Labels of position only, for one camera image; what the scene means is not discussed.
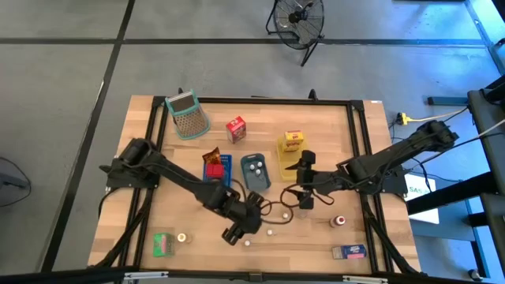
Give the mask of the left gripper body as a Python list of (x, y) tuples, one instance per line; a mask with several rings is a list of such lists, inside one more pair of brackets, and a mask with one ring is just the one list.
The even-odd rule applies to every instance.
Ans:
[(241, 201), (239, 196), (230, 198), (226, 205), (226, 217), (234, 223), (239, 223), (245, 234), (255, 234), (261, 226), (261, 204), (264, 198), (251, 192), (245, 201)]

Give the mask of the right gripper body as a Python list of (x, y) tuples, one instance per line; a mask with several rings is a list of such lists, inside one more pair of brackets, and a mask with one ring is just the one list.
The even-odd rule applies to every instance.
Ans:
[(339, 190), (339, 180), (335, 172), (298, 169), (297, 183), (306, 189), (314, 189), (323, 196)]

